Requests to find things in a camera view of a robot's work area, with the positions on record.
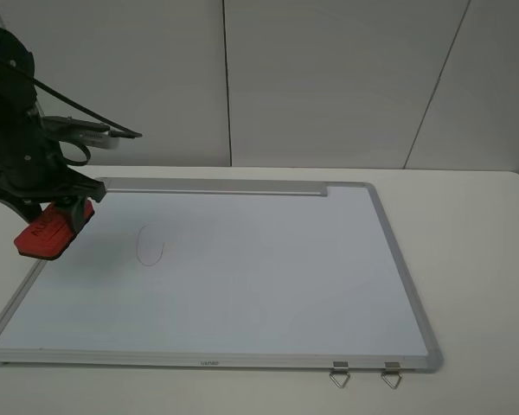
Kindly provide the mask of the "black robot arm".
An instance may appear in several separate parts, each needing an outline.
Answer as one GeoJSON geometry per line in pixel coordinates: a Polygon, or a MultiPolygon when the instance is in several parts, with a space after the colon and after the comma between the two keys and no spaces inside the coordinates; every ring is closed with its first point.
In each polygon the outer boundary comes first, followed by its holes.
{"type": "Polygon", "coordinates": [[[106,194],[101,182],[76,171],[60,144],[90,154],[82,139],[105,135],[106,125],[74,118],[42,117],[36,108],[33,55],[0,28],[0,202],[26,222],[36,220],[41,204],[53,203],[73,233],[87,222],[85,205],[106,194]]]}

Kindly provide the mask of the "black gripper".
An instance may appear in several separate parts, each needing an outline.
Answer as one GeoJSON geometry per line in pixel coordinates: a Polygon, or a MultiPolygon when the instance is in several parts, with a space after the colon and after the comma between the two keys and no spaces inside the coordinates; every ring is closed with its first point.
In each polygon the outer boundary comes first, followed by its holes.
{"type": "MultiPolygon", "coordinates": [[[[0,115],[0,203],[30,224],[42,213],[32,201],[59,201],[59,214],[74,235],[86,224],[89,198],[100,202],[106,195],[103,182],[84,176],[66,159],[60,143],[42,125],[42,117],[27,113],[0,115]]],[[[67,141],[83,151],[83,144],[67,141]]]]}

